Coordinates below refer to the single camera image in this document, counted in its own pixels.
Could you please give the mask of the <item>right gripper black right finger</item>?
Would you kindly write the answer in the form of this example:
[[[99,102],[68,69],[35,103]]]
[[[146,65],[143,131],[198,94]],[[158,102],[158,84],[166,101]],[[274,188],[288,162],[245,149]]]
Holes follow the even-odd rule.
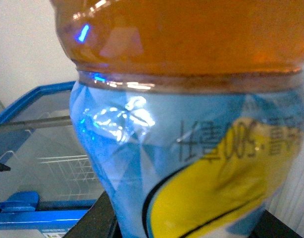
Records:
[[[301,238],[301,236],[265,210],[252,231],[251,238]]]

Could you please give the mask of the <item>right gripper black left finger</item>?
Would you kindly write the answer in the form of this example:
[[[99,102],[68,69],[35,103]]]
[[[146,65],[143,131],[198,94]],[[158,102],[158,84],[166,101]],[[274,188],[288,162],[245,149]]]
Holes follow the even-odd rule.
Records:
[[[103,192],[64,238],[113,238],[116,232],[117,219],[108,194]]]

